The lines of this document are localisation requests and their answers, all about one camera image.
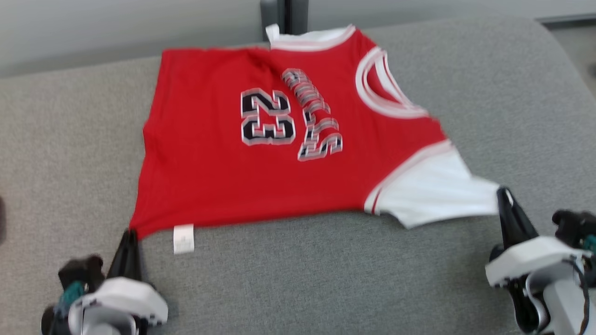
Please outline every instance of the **clothing tag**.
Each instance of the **clothing tag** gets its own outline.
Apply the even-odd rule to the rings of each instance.
[[[266,26],[265,33],[267,34],[267,39],[269,39],[269,43],[275,42],[280,39],[280,27],[277,25],[277,23],[272,24],[270,26]]]
[[[174,227],[174,255],[194,251],[194,225]]]

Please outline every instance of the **gray couch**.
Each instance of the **gray couch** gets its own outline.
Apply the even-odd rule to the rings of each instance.
[[[539,24],[509,17],[366,31],[402,89],[470,169],[512,188],[541,234],[561,207],[596,210],[596,103]],[[0,334],[37,334],[57,271],[109,264],[135,205],[159,57],[0,80]],[[172,232],[141,243],[170,317],[151,334],[517,334],[484,265],[496,216],[402,228],[329,213]]]

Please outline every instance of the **basketball jersey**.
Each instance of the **basketball jersey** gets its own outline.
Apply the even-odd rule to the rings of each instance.
[[[497,213],[439,122],[358,29],[280,35],[271,50],[162,55],[130,228],[249,223],[339,210],[407,228]]]

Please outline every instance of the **printed number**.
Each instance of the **printed number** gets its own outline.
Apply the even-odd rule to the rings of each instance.
[[[261,89],[242,92],[241,113],[242,141],[247,145],[290,144],[296,137],[288,98],[280,91],[273,91],[273,96]],[[275,123],[266,123],[273,118]]]

